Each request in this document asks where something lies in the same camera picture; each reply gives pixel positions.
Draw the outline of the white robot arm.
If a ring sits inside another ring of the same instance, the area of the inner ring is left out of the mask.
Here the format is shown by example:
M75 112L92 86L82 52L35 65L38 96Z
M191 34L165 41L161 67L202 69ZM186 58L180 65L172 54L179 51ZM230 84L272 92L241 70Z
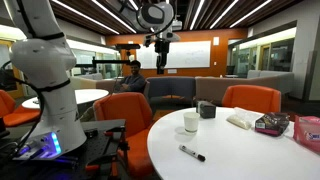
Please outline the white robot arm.
M40 103L40 116L10 154L13 160L52 160L81 145L87 137L80 120L75 90L67 71L75 67L76 57L54 16L49 0L4 0L14 25L25 35L11 46L10 63L27 76ZM144 46L157 45L157 72L167 62L169 44L178 41L175 33L182 23L175 19L171 4L146 4L137 10L118 0L117 11L134 28L146 34Z

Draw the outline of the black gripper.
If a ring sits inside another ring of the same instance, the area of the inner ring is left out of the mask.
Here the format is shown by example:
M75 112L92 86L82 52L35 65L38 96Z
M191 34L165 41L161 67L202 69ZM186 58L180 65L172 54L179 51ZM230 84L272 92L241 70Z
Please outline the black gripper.
M163 74L167 64L167 54L169 53L170 42L164 39L157 39L155 42L155 52L157 53L157 73Z

